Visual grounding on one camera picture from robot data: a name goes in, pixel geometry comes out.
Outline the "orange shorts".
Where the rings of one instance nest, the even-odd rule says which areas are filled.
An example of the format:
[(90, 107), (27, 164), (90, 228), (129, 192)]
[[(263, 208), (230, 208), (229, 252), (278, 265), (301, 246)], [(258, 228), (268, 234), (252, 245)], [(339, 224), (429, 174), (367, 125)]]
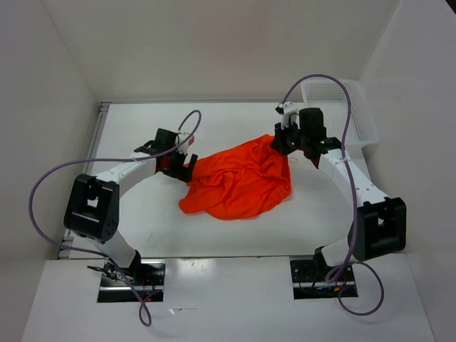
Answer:
[(206, 212), (216, 219), (251, 219), (281, 204), (292, 193), (288, 157), (262, 135), (197, 161), (188, 193), (179, 201), (185, 214)]

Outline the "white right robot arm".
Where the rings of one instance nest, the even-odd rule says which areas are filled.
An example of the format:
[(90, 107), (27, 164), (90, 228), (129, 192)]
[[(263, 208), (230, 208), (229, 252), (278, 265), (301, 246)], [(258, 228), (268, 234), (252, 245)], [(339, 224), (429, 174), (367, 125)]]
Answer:
[(300, 109), (288, 102), (276, 107), (281, 121), (274, 126), (271, 149), (280, 155), (301, 151), (317, 170), (337, 186), (353, 208), (353, 223), (345, 239), (314, 252), (313, 274), (330, 279), (349, 262), (368, 261), (401, 252), (406, 245), (407, 207), (389, 197), (355, 165), (336, 137), (329, 137), (319, 108)]

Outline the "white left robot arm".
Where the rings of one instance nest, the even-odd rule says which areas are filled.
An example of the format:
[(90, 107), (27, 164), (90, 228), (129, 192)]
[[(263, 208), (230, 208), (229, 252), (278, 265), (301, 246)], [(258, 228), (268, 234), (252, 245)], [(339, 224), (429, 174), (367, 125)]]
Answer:
[(185, 160), (195, 137), (180, 131), (158, 129), (153, 140), (136, 148), (130, 161), (97, 175), (81, 174), (73, 183), (63, 223), (77, 236), (93, 243), (117, 265), (117, 276), (125, 284), (136, 284), (143, 274), (140, 253), (118, 230), (120, 198), (143, 180), (157, 173), (189, 182), (197, 156)]

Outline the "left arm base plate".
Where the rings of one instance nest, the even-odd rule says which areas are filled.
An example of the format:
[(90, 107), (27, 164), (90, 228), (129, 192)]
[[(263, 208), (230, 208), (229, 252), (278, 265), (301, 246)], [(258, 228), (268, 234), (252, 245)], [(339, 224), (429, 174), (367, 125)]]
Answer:
[[(142, 300), (148, 303), (163, 302), (165, 267), (164, 259), (143, 259), (142, 270), (145, 273), (136, 279), (126, 271), (125, 275)], [(88, 266), (88, 268), (101, 273), (98, 303), (138, 302), (131, 288), (112, 264), (106, 262), (103, 266)]]

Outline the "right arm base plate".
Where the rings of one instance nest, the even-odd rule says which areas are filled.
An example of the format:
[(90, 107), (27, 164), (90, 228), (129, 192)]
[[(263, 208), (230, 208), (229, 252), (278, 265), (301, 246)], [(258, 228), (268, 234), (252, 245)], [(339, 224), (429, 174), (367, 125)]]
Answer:
[(327, 271), (318, 271), (312, 256), (290, 258), (294, 300), (358, 297), (356, 281), (350, 266), (337, 282), (325, 281)]

